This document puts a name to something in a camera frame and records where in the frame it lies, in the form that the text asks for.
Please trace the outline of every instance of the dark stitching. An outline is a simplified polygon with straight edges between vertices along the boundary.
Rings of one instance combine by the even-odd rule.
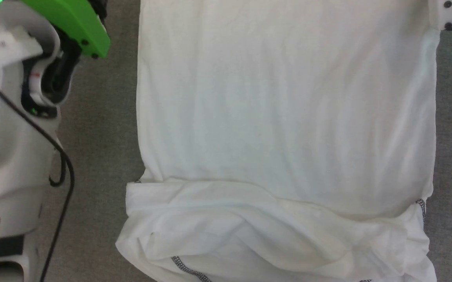
[[[419,199],[416,200],[415,202],[416,204],[418,204],[419,206],[421,206],[421,210],[422,210],[422,221],[426,221],[426,202],[423,199]],[[181,270],[184,271],[185,273],[189,273],[191,275],[195,275],[196,277],[199,278],[199,280],[201,282],[212,282],[212,280],[208,279],[208,277],[206,275],[204,275],[203,273],[194,271],[193,269],[188,268],[187,266],[185,266],[185,264],[183,264],[183,262],[181,261],[181,259],[179,257],[172,257],[172,261],[174,261],[174,264]],[[372,280],[362,280],[360,282],[372,282]]]
[[[189,273],[191,275],[195,275],[196,277],[198,277],[198,279],[201,282],[212,282],[212,280],[208,279],[208,277],[206,275],[204,275],[203,273],[194,271],[193,269],[190,269],[187,266],[185,266],[185,264],[181,261],[181,258],[179,258],[179,257],[172,257],[172,261],[174,261],[174,264],[181,271],[184,271],[185,273]]]
[[[419,204],[421,206],[422,210],[422,221],[426,221],[426,202],[424,202],[423,199],[416,200],[416,204]]]

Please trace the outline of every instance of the white bracket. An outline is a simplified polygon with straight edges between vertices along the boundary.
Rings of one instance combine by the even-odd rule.
[[[452,27],[452,0],[429,0],[429,20],[437,30]]]

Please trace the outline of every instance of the black cable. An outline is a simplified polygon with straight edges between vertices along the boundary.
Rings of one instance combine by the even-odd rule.
[[[38,131],[45,139],[47,139],[53,146],[56,148],[56,150],[61,154],[61,163],[65,163],[68,166],[69,172],[70,172],[70,187],[68,190],[68,194],[65,198],[63,210],[61,212],[61,216],[59,218],[59,222],[57,224],[56,232],[54,233],[54,237],[52,239],[52,243],[50,244],[49,253],[47,255],[47,259],[45,260],[45,265],[43,266],[43,270],[41,271],[41,277],[40,282],[45,281],[45,276],[47,275],[47,271],[49,269],[50,260],[52,259],[52,255],[54,254],[54,249],[56,248],[57,239],[59,238],[59,233],[61,232],[61,227],[63,226],[64,218],[66,215],[66,212],[68,211],[68,205],[71,200],[71,196],[74,190],[74,169],[72,166],[71,159],[69,158],[68,154],[64,151],[64,149],[54,140],[50,134],[48,134],[43,128],[41,128],[39,125],[37,125],[31,118],[27,116],[26,113],[24,113],[22,110],[20,110],[1,90],[0,90],[0,99],[2,99],[5,104],[7,104],[8,107],[10,107],[16,114],[18,114],[21,118],[23,118],[29,125],[31,125],[36,131]],[[63,179],[63,173],[65,170],[61,171],[61,179],[59,179],[59,182]]]
[[[66,179],[66,160],[63,155],[59,154],[59,156],[61,157],[61,176],[57,182],[55,182],[52,177],[49,177],[49,182],[52,187],[61,187]]]

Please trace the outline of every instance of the white t-shirt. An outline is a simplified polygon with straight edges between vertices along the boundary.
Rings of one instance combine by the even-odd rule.
[[[162,282],[435,281],[438,42],[425,0],[142,0],[118,249]]]

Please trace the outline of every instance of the gray carpet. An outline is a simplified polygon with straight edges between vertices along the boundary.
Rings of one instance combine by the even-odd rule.
[[[63,107],[59,135],[74,162],[77,188],[48,282],[152,281],[114,245],[126,219],[124,186],[144,171],[135,111],[139,2],[110,1],[108,11],[113,41],[109,59],[83,62]],[[438,62],[438,158],[426,231],[439,281],[452,282],[452,33],[442,36]],[[64,190],[47,191],[41,253],[50,242],[64,196]]]

